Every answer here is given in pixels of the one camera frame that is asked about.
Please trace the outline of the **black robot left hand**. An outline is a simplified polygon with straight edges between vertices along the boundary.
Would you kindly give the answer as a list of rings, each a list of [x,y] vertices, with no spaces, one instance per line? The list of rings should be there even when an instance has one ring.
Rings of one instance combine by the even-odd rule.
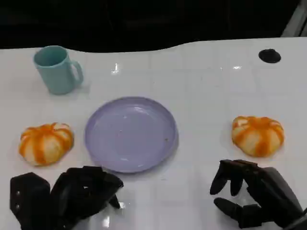
[[[71,230],[108,205],[119,209],[116,192],[124,186],[121,179],[101,167],[69,168],[54,184],[50,199],[53,230]]]

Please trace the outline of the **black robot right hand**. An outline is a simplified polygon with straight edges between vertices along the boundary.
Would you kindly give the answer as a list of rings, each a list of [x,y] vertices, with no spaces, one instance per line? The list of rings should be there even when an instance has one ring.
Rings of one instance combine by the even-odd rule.
[[[216,207],[238,222],[241,229],[260,227],[274,222],[284,230],[305,230],[307,211],[302,209],[296,195],[281,174],[273,167],[261,168],[244,160],[221,160],[210,188],[210,194],[218,194],[230,181],[231,196],[236,196],[243,182],[256,201],[253,205],[240,206],[227,199],[214,199]]]

